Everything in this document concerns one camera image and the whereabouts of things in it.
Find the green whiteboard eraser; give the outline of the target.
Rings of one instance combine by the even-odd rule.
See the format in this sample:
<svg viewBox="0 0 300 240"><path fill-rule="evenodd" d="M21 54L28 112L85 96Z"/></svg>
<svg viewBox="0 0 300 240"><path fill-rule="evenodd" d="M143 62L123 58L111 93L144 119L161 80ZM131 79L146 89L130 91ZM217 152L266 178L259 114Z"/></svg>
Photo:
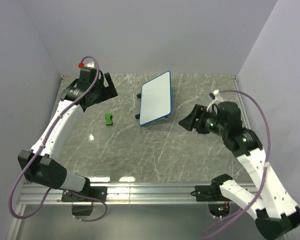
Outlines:
<svg viewBox="0 0 300 240"><path fill-rule="evenodd" d="M105 125L106 126L111 126L113 125L113 115L111 113L106 113L105 114Z"/></svg>

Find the blue framed whiteboard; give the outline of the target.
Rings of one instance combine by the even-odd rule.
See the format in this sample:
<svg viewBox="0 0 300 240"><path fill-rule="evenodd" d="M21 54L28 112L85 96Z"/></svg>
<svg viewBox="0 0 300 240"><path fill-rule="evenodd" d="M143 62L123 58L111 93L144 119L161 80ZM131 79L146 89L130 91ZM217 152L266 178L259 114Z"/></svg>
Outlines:
<svg viewBox="0 0 300 240"><path fill-rule="evenodd" d="M166 71L141 86L138 124L145 126L173 112L172 74Z"/></svg>

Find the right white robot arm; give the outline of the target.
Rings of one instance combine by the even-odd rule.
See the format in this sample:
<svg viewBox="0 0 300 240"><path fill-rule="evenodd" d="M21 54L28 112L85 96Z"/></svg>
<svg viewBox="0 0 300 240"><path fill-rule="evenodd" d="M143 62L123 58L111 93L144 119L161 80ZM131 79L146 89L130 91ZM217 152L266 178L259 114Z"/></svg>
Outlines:
<svg viewBox="0 0 300 240"><path fill-rule="evenodd" d="M225 147L249 174L261 191L258 199L227 174L211 181L210 193L216 200L236 203L254 219L260 234L267 240L276 240L300 225L300 206L289 195L272 166L266 161L266 152L257 135L243 127L241 110L231 101L208 107L195 105L191 113L179 121L187 131L199 134L213 133L221 137Z"/></svg>

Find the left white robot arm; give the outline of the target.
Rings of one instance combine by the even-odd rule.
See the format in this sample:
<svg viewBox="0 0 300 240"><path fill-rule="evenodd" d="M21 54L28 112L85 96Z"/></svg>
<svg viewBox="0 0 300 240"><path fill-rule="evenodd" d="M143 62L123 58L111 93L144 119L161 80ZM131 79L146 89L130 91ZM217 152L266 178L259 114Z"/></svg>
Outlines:
<svg viewBox="0 0 300 240"><path fill-rule="evenodd" d="M83 67L79 77L66 87L54 116L39 140L17 159L25 179L51 189L73 191L79 201L93 196L91 181L68 171L58 160L65 141L87 108L118 95L111 75Z"/></svg>

